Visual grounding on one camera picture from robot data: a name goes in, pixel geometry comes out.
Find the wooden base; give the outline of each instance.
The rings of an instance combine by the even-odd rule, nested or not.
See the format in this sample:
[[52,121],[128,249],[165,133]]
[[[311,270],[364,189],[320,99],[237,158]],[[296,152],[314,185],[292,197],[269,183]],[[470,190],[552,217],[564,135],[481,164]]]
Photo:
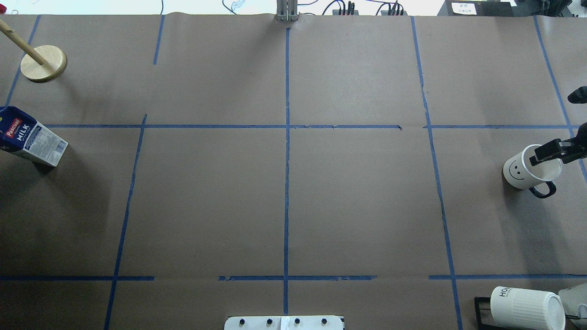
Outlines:
[[55,46],[39,46],[35,50],[46,60],[46,63],[39,65],[29,55],[25,55],[21,61],[21,72],[33,82],[48,82],[57,78],[68,65],[65,53]]

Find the smiley face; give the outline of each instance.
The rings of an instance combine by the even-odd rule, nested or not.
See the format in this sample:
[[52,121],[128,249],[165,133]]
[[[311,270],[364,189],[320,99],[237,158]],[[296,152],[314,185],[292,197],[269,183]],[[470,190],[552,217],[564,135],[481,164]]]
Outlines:
[[518,165],[514,165],[518,160],[514,160],[512,161],[512,163],[510,164],[510,175],[512,176],[512,178],[516,179],[516,180],[523,180],[524,178],[519,178],[516,177],[516,175],[520,175],[520,171],[518,170]]

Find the mug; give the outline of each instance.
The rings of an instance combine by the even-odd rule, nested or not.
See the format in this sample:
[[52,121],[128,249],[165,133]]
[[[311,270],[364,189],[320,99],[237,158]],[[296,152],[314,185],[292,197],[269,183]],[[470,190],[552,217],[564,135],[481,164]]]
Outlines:
[[564,330],[565,310],[559,296],[548,291],[496,287],[491,316],[497,326],[514,329]]
[[568,315],[582,318],[571,318],[571,322],[577,328],[587,330],[587,283],[560,290],[558,295],[561,297],[562,306]]
[[[506,181],[518,189],[529,189],[538,198],[547,198],[556,193],[556,186],[552,182],[561,175],[562,161],[553,159],[532,166],[530,158],[535,155],[534,150],[540,144],[531,144],[524,150],[505,162],[503,173]],[[546,183],[549,192],[540,193],[536,186]]]

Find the wooden dowel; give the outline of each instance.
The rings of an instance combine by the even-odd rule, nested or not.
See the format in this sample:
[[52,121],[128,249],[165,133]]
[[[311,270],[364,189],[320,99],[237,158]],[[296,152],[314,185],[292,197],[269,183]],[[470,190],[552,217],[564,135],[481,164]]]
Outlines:
[[47,61],[41,56],[37,51],[31,47],[24,39],[21,38],[16,32],[12,30],[8,24],[6,24],[3,20],[0,19],[0,31],[4,33],[8,39],[12,40],[17,46],[19,46],[22,50],[25,51],[30,57],[32,57],[35,62],[39,65],[45,64]]

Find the pascual logo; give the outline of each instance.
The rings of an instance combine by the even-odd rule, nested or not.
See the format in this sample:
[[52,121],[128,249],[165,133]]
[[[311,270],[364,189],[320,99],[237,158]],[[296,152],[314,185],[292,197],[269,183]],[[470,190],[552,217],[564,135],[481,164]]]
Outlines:
[[14,132],[16,131],[18,126],[20,126],[21,123],[22,123],[22,119],[14,118],[14,120],[12,121],[12,125],[10,125],[10,127],[8,128],[8,130],[6,131],[6,133],[4,135],[10,137],[11,139],[14,139]]

